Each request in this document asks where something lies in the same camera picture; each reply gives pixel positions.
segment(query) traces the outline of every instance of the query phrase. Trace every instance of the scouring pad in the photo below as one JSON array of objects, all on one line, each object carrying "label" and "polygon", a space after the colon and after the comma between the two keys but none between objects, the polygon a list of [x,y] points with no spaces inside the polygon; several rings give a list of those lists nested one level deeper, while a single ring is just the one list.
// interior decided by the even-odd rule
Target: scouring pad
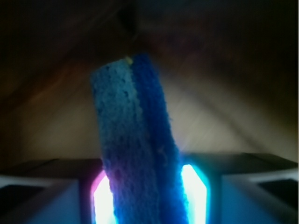
[{"label": "scouring pad", "polygon": [[186,224],[179,153],[149,58],[105,65],[91,84],[118,224]]}]

